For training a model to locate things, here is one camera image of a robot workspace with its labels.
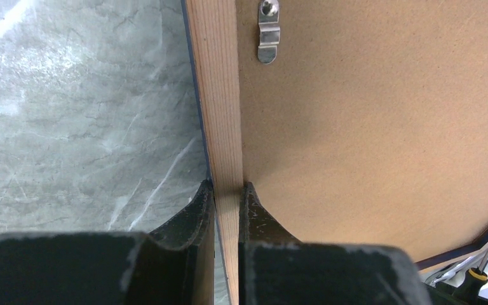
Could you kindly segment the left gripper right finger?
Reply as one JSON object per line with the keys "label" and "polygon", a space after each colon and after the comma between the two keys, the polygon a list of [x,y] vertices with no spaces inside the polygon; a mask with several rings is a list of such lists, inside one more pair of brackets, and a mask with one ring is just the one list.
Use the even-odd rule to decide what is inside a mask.
{"label": "left gripper right finger", "polygon": [[261,205],[250,182],[239,225],[240,304],[431,304],[404,251],[298,240]]}

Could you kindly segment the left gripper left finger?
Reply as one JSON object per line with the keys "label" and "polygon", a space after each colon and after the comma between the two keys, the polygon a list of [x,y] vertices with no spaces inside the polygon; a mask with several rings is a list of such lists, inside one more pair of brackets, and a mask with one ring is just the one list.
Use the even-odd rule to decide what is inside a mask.
{"label": "left gripper left finger", "polygon": [[149,233],[0,234],[0,304],[213,304],[214,190]]}

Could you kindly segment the blue picture frame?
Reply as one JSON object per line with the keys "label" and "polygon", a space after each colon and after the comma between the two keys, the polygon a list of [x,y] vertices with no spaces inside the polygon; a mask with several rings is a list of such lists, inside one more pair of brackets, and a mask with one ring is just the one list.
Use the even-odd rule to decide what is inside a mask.
{"label": "blue picture frame", "polygon": [[488,1],[185,1],[231,304],[240,191],[302,241],[422,261],[488,227]]}

